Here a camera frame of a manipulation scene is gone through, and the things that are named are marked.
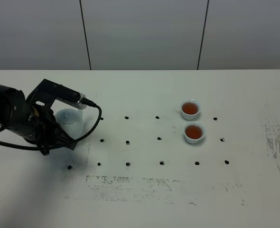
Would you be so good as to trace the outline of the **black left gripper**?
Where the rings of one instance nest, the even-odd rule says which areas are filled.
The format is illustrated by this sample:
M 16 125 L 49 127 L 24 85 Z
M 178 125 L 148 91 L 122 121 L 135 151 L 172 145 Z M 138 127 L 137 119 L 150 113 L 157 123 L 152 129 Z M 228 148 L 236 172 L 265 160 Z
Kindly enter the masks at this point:
M 68 148 L 74 150 L 77 143 L 71 138 L 57 123 L 52 109 L 45 110 L 44 104 L 30 104 L 30 121 L 34 125 L 34 133 L 25 140 L 37 146 L 44 155 L 49 155 L 54 146 L 59 148 Z

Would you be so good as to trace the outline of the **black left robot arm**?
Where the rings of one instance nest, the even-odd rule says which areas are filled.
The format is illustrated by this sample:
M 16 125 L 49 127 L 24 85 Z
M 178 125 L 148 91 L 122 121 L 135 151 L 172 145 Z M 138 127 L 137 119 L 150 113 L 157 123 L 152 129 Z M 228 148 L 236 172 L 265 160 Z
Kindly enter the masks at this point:
M 0 85 L 0 129 L 21 136 L 31 150 L 49 155 L 53 146 L 74 150 L 77 142 L 57 123 L 51 109 L 55 100 L 76 102 L 75 91 L 44 79 L 29 95 Z

